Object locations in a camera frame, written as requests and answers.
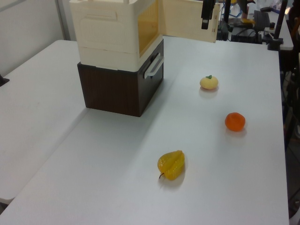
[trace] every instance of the orange transparent panel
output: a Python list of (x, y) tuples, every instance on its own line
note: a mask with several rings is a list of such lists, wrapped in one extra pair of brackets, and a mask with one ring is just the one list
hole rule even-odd
[(158, 36), (158, 0), (138, 16), (137, 23), (142, 56)]

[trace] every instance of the black cable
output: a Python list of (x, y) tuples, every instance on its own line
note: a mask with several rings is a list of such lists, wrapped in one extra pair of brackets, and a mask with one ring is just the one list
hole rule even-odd
[(253, 32), (255, 32), (255, 30), (251, 31), (247, 38), (249, 38)]
[(241, 33), (243, 33), (244, 31), (248, 30), (249, 28), (243, 29), (242, 31), (240, 31), (239, 33), (237, 33), (235, 36), (239, 36)]
[(220, 10), (220, 11), (221, 11), (220, 22), (222, 21), (222, 13), (223, 13), (223, 9), (224, 9), (224, 6), (223, 6), (222, 9)]

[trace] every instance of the black metal pole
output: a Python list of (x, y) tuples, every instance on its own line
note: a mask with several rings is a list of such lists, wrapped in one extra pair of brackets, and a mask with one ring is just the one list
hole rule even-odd
[(285, 10), (286, 10), (286, 5), (287, 5), (287, 0), (283, 0), (281, 3), (281, 8), (277, 20), (277, 25), (275, 29), (275, 34), (274, 34), (274, 39), (277, 40), (279, 38), (280, 30), (281, 30), (281, 25), (285, 16)]
[(224, 21), (228, 23), (231, 0), (225, 1)]

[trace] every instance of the plastic container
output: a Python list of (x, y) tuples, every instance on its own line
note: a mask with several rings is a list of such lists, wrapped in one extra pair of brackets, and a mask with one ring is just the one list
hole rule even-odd
[(71, 0), (82, 64), (136, 72), (163, 35), (215, 42), (220, 5), (201, 29), (197, 0)]
[(264, 7), (269, 7), (271, 5), (271, 0), (256, 0), (256, 8), (260, 10)]
[(242, 11), (237, 3), (230, 6), (230, 15), (237, 18), (241, 15)]

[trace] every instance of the white wall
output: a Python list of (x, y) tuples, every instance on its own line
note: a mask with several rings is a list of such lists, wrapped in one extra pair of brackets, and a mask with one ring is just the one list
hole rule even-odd
[(69, 2), (70, 0), (58, 0), (58, 5), (60, 8), (60, 15), (66, 34), (66, 39), (76, 41), (76, 35)]
[(26, 0), (0, 12), (0, 74), (63, 39), (54, 0)]
[(66, 19), (67, 19), (67, 27), (68, 27), (68, 31), (70, 34), (70, 39), (71, 39), (71, 41), (76, 41), (75, 29), (74, 29), (71, 9), (70, 9), (70, 5), (69, 5), (70, 0), (61, 0), (61, 1), (63, 3), (64, 10), (65, 10), (65, 15), (66, 15)]

